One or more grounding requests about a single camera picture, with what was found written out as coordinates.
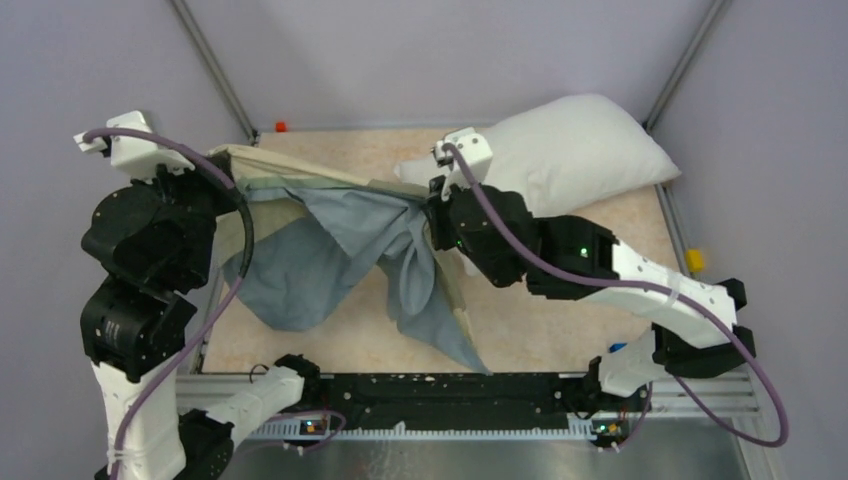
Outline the white pillow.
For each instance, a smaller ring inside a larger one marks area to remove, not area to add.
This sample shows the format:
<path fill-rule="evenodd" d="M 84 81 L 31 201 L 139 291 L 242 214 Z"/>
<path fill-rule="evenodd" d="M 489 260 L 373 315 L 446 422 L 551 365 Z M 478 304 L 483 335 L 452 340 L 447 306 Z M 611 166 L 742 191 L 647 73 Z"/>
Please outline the white pillow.
<path fill-rule="evenodd" d="M 536 217 L 571 213 L 680 174 L 633 116 L 598 94 L 560 98 L 481 135 L 493 159 L 476 179 L 521 194 Z"/>

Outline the grey-blue and beige pillowcase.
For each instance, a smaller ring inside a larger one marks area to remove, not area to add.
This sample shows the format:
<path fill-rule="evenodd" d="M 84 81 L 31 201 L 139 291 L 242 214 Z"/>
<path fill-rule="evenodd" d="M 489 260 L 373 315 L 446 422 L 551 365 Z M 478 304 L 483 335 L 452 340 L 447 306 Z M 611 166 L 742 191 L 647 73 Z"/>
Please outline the grey-blue and beige pillowcase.
<path fill-rule="evenodd" d="M 424 187 L 356 176 L 243 145 L 217 148 L 244 195 L 254 249 L 240 273 L 240 216 L 217 220 L 213 252 L 238 298 L 266 325 L 320 325 L 373 269 L 388 281 L 386 311 L 398 331 L 482 373 L 458 261 L 434 246 Z"/>

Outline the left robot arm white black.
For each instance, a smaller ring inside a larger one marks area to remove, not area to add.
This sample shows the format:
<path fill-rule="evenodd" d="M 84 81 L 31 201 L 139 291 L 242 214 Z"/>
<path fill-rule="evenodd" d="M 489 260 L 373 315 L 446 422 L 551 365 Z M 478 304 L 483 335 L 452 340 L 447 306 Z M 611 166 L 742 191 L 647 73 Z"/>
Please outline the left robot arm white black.
<path fill-rule="evenodd" d="M 82 247 L 106 278 L 85 304 L 80 328 L 108 424 L 102 479 L 215 479 L 267 420 L 319 404 L 317 382 L 275 366 L 222 402 L 178 410 L 177 370 L 199 343 L 186 334 L 196 313 L 186 294 L 207 283 L 216 220 L 230 212 L 242 219 L 248 267 L 251 213 L 217 167 L 174 174 L 158 166 L 151 180 L 108 195 L 92 215 Z"/>

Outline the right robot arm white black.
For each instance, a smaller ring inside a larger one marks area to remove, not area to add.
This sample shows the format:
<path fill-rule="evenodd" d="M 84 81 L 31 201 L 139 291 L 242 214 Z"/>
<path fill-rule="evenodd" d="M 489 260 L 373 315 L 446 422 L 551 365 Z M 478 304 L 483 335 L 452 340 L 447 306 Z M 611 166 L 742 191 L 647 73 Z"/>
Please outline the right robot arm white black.
<path fill-rule="evenodd" d="M 487 200 L 515 236 L 507 241 L 473 192 L 432 179 L 425 213 L 439 250 L 464 254 L 496 288 L 523 284 L 548 300 L 614 306 L 650 321 L 638 339 L 591 360 L 578 395 L 585 409 L 612 412 L 642 386 L 674 376 L 709 379 L 755 354 L 737 323 L 743 282 L 701 283 L 639 254 L 611 230 L 575 215 L 534 217 L 523 197 L 491 186 Z"/>

